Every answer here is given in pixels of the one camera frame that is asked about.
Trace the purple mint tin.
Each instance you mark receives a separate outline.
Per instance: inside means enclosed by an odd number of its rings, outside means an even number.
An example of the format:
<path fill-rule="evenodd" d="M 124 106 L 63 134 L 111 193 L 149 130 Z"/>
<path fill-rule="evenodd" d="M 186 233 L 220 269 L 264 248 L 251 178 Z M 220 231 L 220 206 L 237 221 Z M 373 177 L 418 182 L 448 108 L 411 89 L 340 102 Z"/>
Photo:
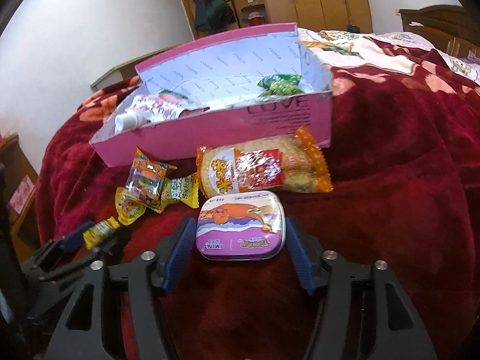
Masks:
<path fill-rule="evenodd" d="M 270 191 L 212 197 L 199 212 L 196 247 L 210 260 L 272 258 L 285 239 L 285 212 Z"/>

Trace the yellow cartoon jelly cup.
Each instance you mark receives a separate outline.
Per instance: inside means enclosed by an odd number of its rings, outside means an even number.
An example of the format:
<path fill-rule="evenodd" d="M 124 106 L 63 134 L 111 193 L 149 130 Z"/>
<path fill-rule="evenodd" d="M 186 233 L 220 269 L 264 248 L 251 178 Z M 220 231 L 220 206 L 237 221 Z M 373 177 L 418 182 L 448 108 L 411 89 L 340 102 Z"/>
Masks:
<path fill-rule="evenodd" d="M 146 212 L 146 207 L 137 200 L 129 197 L 123 187 L 115 191 L 115 208 L 122 225 L 129 226 Z"/>

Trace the red pot on shelf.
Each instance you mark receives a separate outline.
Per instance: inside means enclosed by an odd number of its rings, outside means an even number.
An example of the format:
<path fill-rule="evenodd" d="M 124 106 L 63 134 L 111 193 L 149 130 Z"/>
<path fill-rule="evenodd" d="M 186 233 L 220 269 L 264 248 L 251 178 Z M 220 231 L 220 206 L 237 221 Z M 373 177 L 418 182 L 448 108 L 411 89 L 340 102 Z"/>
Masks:
<path fill-rule="evenodd" d="M 253 26 L 264 25 L 265 24 L 265 17 L 261 12 L 253 11 L 253 12 L 249 13 L 247 17 L 242 18 L 241 21 L 245 25 L 248 25 L 249 27 L 253 27 Z"/>

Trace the dark red floral blanket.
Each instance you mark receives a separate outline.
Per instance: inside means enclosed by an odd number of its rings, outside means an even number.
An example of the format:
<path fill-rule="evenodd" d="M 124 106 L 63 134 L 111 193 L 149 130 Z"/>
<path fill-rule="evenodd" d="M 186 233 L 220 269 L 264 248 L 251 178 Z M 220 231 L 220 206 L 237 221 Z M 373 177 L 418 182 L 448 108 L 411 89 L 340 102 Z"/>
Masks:
<path fill-rule="evenodd" d="M 440 66 L 334 67 L 331 193 L 280 193 L 353 263 L 385 260 L 440 359 L 479 357 L 479 85 Z M 262 262 L 193 252 L 161 300 L 180 359 L 300 359 L 316 303 L 286 251 Z"/>

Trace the green peas snack bag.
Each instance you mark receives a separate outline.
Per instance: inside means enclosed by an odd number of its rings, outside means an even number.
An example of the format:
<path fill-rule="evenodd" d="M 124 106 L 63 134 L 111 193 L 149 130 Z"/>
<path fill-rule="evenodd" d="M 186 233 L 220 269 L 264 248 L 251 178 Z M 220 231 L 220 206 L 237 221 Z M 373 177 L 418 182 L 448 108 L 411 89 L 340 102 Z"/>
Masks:
<path fill-rule="evenodd" d="M 257 84 L 260 88 L 263 89 L 263 92 L 259 96 L 283 97 L 303 94 L 304 92 L 301 90 L 301 88 L 299 88 L 300 81 L 300 75 L 276 74 L 271 76 L 265 76 Z"/>

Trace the rice cracker orange pack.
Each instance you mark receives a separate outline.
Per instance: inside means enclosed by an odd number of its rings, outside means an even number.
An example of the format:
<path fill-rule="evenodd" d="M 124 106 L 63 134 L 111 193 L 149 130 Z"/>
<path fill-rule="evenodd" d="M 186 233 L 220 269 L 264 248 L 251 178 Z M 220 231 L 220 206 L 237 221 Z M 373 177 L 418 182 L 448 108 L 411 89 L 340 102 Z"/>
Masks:
<path fill-rule="evenodd" d="M 306 126 L 287 135 L 200 146 L 196 165 L 206 197 L 265 189 L 306 194 L 333 190 L 325 156 Z"/>

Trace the pink checked cartoon bedsheet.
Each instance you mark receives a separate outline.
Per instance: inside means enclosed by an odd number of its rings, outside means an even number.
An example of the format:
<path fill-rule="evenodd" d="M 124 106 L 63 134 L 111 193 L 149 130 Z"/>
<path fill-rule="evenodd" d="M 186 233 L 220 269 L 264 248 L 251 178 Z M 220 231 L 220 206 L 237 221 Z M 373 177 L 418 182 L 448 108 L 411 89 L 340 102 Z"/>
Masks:
<path fill-rule="evenodd" d="M 349 33 L 340 30 L 314 32 L 298 30 L 298 40 L 331 67 L 358 68 L 371 65 L 391 72 L 412 73 L 416 64 L 433 72 L 444 67 L 461 77 L 479 83 L 479 65 L 453 57 L 411 32 Z"/>

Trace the wooden headboard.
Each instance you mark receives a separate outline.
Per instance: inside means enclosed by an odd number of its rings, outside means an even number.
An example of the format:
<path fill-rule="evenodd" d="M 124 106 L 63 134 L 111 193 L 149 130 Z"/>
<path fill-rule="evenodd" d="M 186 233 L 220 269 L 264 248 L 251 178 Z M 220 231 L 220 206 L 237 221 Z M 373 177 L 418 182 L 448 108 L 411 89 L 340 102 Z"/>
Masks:
<path fill-rule="evenodd" d="M 479 24 L 464 8 L 434 5 L 419 10 L 401 9 L 399 14 L 405 32 L 422 36 L 451 56 L 479 57 Z"/>

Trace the large peach jelly pouch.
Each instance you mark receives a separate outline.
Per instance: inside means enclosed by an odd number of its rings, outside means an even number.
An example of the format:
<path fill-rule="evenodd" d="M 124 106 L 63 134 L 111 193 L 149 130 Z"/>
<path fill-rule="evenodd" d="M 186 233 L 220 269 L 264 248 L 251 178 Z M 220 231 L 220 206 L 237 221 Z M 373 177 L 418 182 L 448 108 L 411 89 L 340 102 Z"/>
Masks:
<path fill-rule="evenodd" d="M 197 116 L 209 110 L 191 100 L 166 94 L 136 95 L 131 104 L 115 117 L 115 134 L 133 131 L 144 126 L 157 125 L 187 116 Z"/>

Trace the wooden side cabinet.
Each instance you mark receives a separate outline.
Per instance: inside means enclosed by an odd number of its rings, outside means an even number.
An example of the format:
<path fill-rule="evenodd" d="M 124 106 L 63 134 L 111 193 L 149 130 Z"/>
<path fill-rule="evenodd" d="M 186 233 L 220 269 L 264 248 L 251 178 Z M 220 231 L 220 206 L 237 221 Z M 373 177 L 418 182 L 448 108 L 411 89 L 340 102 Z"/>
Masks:
<path fill-rule="evenodd" d="M 10 220 L 10 236 L 18 260 L 34 255 L 41 242 L 35 208 L 38 174 L 20 147 L 17 133 L 1 139 L 1 164 L 5 167 L 4 197 Z"/>

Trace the low white shelf unit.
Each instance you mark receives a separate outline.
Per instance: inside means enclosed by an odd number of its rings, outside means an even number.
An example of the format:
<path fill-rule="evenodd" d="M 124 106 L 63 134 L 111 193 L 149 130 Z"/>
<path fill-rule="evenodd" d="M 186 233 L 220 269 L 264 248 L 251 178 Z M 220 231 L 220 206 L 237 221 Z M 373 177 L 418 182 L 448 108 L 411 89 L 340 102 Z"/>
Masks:
<path fill-rule="evenodd" d="M 107 86 L 115 84 L 121 80 L 129 79 L 137 75 L 135 70 L 135 66 L 149 58 L 152 58 L 158 54 L 164 53 L 167 50 L 171 50 L 176 46 L 170 46 L 163 49 L 157 49 L 151 53 L 141 55 L 140 57 L 136 57 L 124 63 L 121 63 L 117 66 L 112 67 L 110 70 L 102 74 L 97 80 L 95 80 L 91 85 L 90 88 L 92 92 L 96 92 L 100 89 L 103 89 Z"/>

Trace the burger gummy candy packet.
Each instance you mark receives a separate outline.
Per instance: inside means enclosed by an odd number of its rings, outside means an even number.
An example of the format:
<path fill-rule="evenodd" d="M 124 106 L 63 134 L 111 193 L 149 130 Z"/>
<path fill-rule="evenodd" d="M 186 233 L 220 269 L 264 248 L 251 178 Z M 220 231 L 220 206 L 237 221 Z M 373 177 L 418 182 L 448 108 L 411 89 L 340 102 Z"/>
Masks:
<path fill-rule="evenodd" d="M 165 180 L 176 166 L 148 158 L 139 148 L 130 168 L 128 180 L 124 186 L 127 197 L 150 208 L 162 212 L 161 196 Z"/>

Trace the small green snack bag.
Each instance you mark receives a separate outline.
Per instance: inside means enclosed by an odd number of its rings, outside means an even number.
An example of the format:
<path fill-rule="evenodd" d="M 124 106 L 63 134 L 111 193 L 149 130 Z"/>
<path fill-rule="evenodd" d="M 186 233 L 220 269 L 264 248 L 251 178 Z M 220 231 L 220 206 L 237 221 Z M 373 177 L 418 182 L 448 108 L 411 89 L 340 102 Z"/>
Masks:
<path fill-rule="evenodd" d="M 174 91 L 171 91 L 171 90 L 168 90 L 168 89 L 165 89 L 165 88 L 162 88 L 160 91 L 158 91 L 156 93 L 157 95 L 160 95 L 160 94 L 166 94 L 166 95 L 171 95 L 173 96 L 174 98 L 178 98 L 178 99 L 184 99 L 184 100 L 188 100 L 188 97 L 183 95 L 183 94 L 179 94 L 177 92 L 174 92 Z"/>

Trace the black bag by wardrobe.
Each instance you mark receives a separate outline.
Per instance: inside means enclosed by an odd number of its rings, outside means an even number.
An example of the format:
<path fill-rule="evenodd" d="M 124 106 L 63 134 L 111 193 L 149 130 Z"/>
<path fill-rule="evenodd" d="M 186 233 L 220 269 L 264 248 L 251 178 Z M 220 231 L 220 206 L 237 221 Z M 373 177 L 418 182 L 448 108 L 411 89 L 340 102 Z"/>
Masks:
<path fill-rule="evenodd" d="M 357 27 L 357 26 L 351 25 L 351 24 L 349 24 L 349 25 L 346 27 L 346 30 L 347 30 L 349 33 L 360 33 L 360 28 Z"/>

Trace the yellow candy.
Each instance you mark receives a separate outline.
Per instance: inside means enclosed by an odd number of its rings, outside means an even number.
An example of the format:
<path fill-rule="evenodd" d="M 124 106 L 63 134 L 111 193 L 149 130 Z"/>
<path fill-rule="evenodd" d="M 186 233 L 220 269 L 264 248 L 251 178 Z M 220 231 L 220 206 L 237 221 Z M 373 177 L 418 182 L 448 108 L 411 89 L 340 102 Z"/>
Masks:
<path fill-rule="evenodd" d="M 165 209 L 176 203 L 184 203 L 193 209 L 199 207 L 199 181 L 196 174 L 165 180 L 160 206 Z"/>
<path fill-rule="evenodd" d="M 99 246 L 120 228 L 120 223 L 112 216 L 86 229 L 82 236 L 88 250 Z"/>

